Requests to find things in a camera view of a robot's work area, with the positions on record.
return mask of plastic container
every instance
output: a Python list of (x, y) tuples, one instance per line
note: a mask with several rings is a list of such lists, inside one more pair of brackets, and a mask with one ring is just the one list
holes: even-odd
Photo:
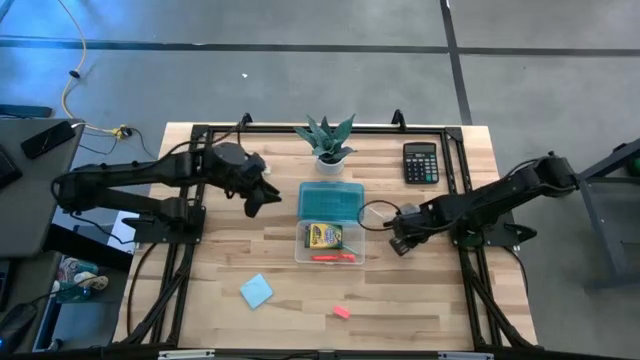
[[(362, 265), (365, 259), (365, 231), (358, 225), (358, 210), (364, 205), (362, 184), (306, 182), (300, 184), (295, 259), (299, 263)], [(342, 226), (342, 249), (306, 248), (307, 226), (325, 223)], [(314, 261), (314, 255), (353, 254), (355, 261)]]

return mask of wooden table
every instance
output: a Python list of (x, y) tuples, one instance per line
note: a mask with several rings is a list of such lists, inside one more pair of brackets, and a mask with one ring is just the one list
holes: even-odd
[[(188, 140), (192, 126), (167, 124), (161, 153)], [(488, 128), (467, 126), (463, 134), (474, 188), (498, 179)], [(472, 349), (460, 261), (447, 234), (433, 236), (399, 257), (387, 242), (391, 232), (367, 232), (362, 266), (303, 265), (293, 258), (301, 182), (358, 182), (364, 185), (366, 201), (385, 199), (399, 205), (419, 204), (448, 192), (445, 181), (430, 186), (404, 183), (402, 144), (409, 141), (440, 143), (437, 136), (352, 134), (347, 145), (358, 152), (347, 158), (344, 172), (322, 176), (314, 169), (310, 146), (297, 135), (243, 134), (247, 152), (258, 152), (271, 167), (265, 178), (281, 191), (283, 201), (263, 206), (250, 219), (244, 215), (242, 200), (227, 200), (222, 190), (206, 188), (207, 222), (191, 270), (180, 347)], [(452, 154), (459, 177), (455, 151)], [(440, 145), (438, 158), (443, 177)], [(162, 185), (151, 189), (157, 198), (177, 194), (177, 189)], [(158, 295), (167, 248), (158, 245), (143, 265), (133, 299), (134, 326)], [(145, 249), (136, 251), (129, 279)], [(535, 343), (517, 262), (500, 248), (487, 248), (487, 260), (497, 303), (522, 335)], [(252, 311), (240, 287), (256, 274), (264, 275), (274, 295)], [(125, 296), (116, 341), (126, 336), (126, 302)], [(351, 318), (332, 315), (334, 305), (348, 308)], [(479, 308), (483, 334), (489, 339), (486, 312), (482, 305)], [(163, 339), (171, 315), (169, 310)]]

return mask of gray floor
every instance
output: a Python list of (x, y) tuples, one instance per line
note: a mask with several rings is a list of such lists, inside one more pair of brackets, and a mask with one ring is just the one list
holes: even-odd
[[(437, 0), (67, 2), (94, 40), (447, 44)], [(459, 46), (640, 47), (640, 2), (633, 0), (450, 0), (450, 7)], [(16, 0), (0, 36), (77, 38), (52, 0)], [(63, 117), (60, 92), (79, 56), (78, 50), (0, 48), (1, 102), (50, 106)], [(639, 57), (462, 56), (461, 64), (473, 123), (490, 127), (503, 173), (549, 150), (580, 171), (640, 135)], [(382, 123), (401, 108), (413, 124), (461, 123), (446, 54), (92, 50), (82, 73), (69, 96), (72, 111), (105, 127), (137, 127), (154, 153), (167, 121), (237, 121), (247, 111), (256, 121), (356, 112), (359, 122)], [(101, 150), (109, 141), (83, 138)], [(130, 139), (106, 158), (80, 151), (75, 164), (145, 156)], [(114, 218), (91, 216), (104, 223)], [(637, 358), (640, 290), (583, 290), (606, 274), (579, 195), (533, 201), (516, 218), (539, 231), (522, 258), (540, 344)], [(71, 224), (61, 214), (56, 220)]]

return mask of teal lid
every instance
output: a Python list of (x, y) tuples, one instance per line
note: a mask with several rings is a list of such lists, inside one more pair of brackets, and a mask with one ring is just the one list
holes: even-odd
[(356, 221), (364, 205), (364, 186), (345, 182), (304, 182), (298, 194), (298, 218)]

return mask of black calculator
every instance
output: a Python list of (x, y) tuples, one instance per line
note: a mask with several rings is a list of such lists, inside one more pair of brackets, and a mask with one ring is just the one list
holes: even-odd
[(406, 143), (402, 149), (404, 181), (407, 184), (435, 184), (438, 182), (436, 144)]

